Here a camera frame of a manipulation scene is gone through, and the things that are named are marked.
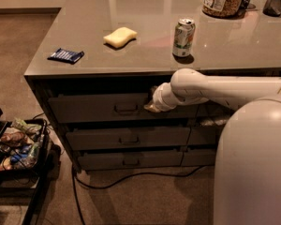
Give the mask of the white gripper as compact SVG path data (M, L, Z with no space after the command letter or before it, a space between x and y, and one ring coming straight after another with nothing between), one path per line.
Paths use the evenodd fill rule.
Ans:
M149 95L153 97L153 103L145 104L144 109L151 113L171 111L180 103L168 82L164 82L158 87L156 85L152 86Z

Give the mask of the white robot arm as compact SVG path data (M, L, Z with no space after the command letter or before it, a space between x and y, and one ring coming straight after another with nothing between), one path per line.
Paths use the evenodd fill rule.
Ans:
M234 111L214 168L214 225L281 225L281 77L177 70L153 92L156 113L211 100Z

